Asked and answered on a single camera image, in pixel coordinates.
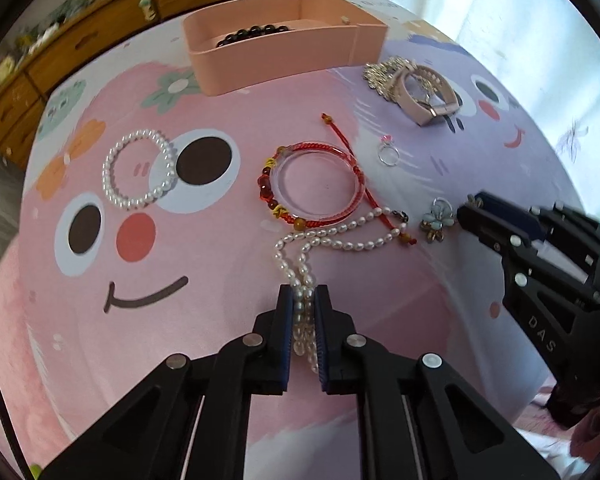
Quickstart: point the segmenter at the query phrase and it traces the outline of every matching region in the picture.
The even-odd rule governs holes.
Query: pearl
[[[304,345],[302,344],[302,341],[296,341],[294,343],[294,352],[299,356],[304,355]]]

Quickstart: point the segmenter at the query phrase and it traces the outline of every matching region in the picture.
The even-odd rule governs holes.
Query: pink storage box
[[[216,48],[253,25],[293,29]],[[220,95],[288,75],[378,62],[387,25],[347,0],[233,0],[183,22],[202,91]]]

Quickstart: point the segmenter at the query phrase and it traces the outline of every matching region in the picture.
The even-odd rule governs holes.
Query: green flower
[[[183,72],[167,72],[158,78],[158,85],[160,89],[149,95],[140,106],[142,108],[157,106],[159,115],[171,110],[184,94],[200,93],[200,86],[191,69]]]

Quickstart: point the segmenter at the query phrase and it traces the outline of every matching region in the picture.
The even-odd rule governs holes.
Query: cartoon smile
[[[168,298],[171,294],[178,292],[183,286],[189,283],[189,279],[186,276],[182,276],[177,279],[175,282],[171,283],[171,285],[167,285],[165,288],[154,292],[153,294],[149,294],[144,298],[138,298],[137,300],[120,300],[116,298],[113,293],[116,289],[116,284],[114,282],[109,283],[109,294],[107,295],[107,302],[104,304],[104,312],[105,314],[111,308],[111,305],[116,306],[118,308],[140,308],[142,306],[151,305],[153,303],[157,303],[164,298]]]
[[[516,126],[516,128],[518,129],[518,136],[516,137],[515,140],[504,143],[504,145],[507,148],[517,148],[520,145],[520,143],[522,142],[522,136],[526,133],[526,131],[523,130],[522,128],[519,128],[518,126]]]

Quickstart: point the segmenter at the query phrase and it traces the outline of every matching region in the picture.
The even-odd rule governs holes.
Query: pearl necklace
[[[311,370],[318,373],[318,355],[315,345],[315,325],[314,325],[314,291],[317,285],[316,279],[311,275],[307,266],[308,253],[316,247],[326,247],[334,250],[343,251],[371,251],[380,248],[392,240],[398,239],[401,234],[407,232],[407,224],[403,222],[400,228],[391,229],[384,237],[368,242],[345,242],[334,240],[340,234],[351,231],[356,227],[362,227],[367,222],[378,218],[381,215],[392,214],[391,208],[376,207],[358,220],[352,220],[328,229],[317,231],[309,230],[300,233],[289,233],[278,240],[275,244],[275,253],[273,259],[278,264],[280,270],[284,273],[289,285],[294,290],[294,320],[293,337],[294,352],[298,356],[307,355],[307,360],[311,365]],[[292,269],[291,263],[285,259],[282,252],[285,245],[296,240],[305,240],[305,244],[300,249],[300,254],[296,258],[296,270]]]
[[[129,198],[120,194],[120,192],[111,183],[111,176],[113,172],[113,163],[118,154],[124,149],[126,145],[135,140],[149,139],[156,143],[158,148],[164,157],[165,165],[167,167],[167,176],[160,186],[155,187],[150,192],[139,198]],[[173,151],[169,141],[160,133],[155,130],[138,130],[131,134],[125,135],[122,139],[116,143],[116,145],[109,150],[109,155],[102,165],[102,190],[114,205],[122,209],[142,209],[143,207],[151,204],[168,190],[173,187],[173,183],[176,179],[175,161]]]

